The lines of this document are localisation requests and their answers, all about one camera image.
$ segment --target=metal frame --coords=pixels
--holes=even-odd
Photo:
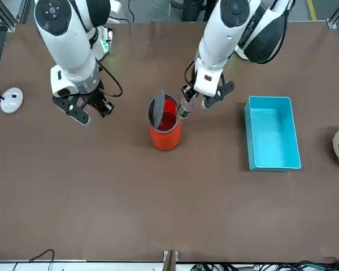
[[[20,6],[17,9],[18,13],[13,14],[9,7],[6,6],[2,0],[0,0],[0,19],[2,21],[2,25],[0,28],[6,27],[9,32],[13,32],[15,30],[15,25],[21,23],[23,21],[23,16],[25,13],[25,8],[27,6],[28,0],[21,0]]]
[[[335,13],[333,14],[333,16],[331,16],[328,20],[328,27],[330,30],[335,30],[337,29],[337,21],[339,19],[339,7],[337,8],[337,10],[335,11]]]
[[[0,8],[0,19],[3,25],[8,29],[8,31],[13,32],[15,30],[15,24],[12,22],[11,17],[7,16],[5,11]]]

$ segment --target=red object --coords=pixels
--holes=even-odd
[[[177,113],[176,101],[168,95],[164,96],[164,109],[161,124],[153,127],[154,99],[148,108],[148,127],[153,145],[161,151],[173,150],[181,139],[182,120]]]

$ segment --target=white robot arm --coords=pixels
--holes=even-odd
[[[38,0],[34,17],[57,64],[50,72],[53,102],[68,116],[89,125],[91,118],[83,110],[87,104],[102,117],[109,115],[114,107],[104,96],[98,68],[101,64],[95,59],[86,32],[106,23],[110,3],[108,0],[78,3],[80,5],[74,0]],[[83,101],[81,105],[78,105],[79,98]]]
[[[179,114],[188,116],[198,94],[204,95],[202,105],[209,108],[234,89],[232,81],[224,81],[223,69],[236,47],[252,62],[270,61],[284,40],[293,4],[294,0],[276,0],[268,8],[261,0],[218,0],[198,46],[192,79],[182,88]]]

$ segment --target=brown table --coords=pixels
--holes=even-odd
[[[235,60],[236,89],[212,110],[194,109],[180,145],[157,151],[146,110],[163,88],[179,99],[203,24],[115,27],[103,63],[124,94],[84,128],[51,101],[50,54],[33,27],[6,40],[0,89],[25,93],[0,110],[0,259],[46,248],[56,259],[324,261],[339,257],[339,43],[326,23],[291,23],[267,65]],[[107,90],[117,91],[102,74]],[[249,172],[244,105],[249,95],[292,99],[302,169]]]

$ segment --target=blue tray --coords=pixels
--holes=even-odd
[[[250,96],[245,123],[251,171],[301,168],[289,97]]]

